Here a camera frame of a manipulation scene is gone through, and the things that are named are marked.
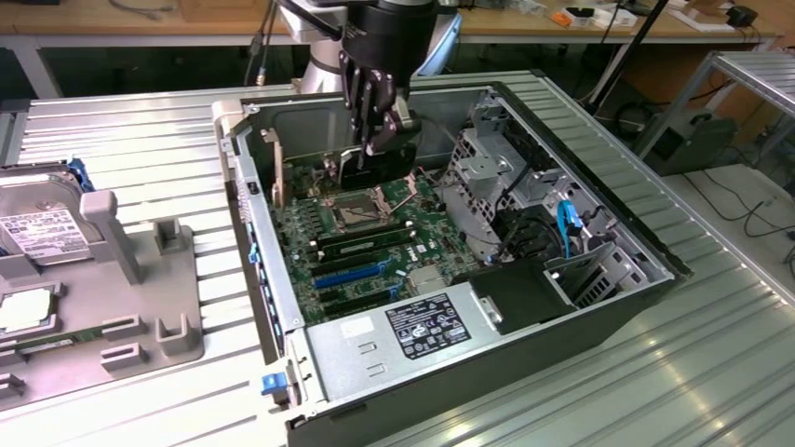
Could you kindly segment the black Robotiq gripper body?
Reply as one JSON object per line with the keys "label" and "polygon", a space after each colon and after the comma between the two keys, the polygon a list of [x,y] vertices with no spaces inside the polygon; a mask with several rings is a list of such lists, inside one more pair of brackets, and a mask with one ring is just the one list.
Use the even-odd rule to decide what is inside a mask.
{"label": "black Robotiq gripper body", "polygon": [[362,71],[381,71],[407,88],[426,59],[435,24],[435,1],[351,1],[343,61]]}

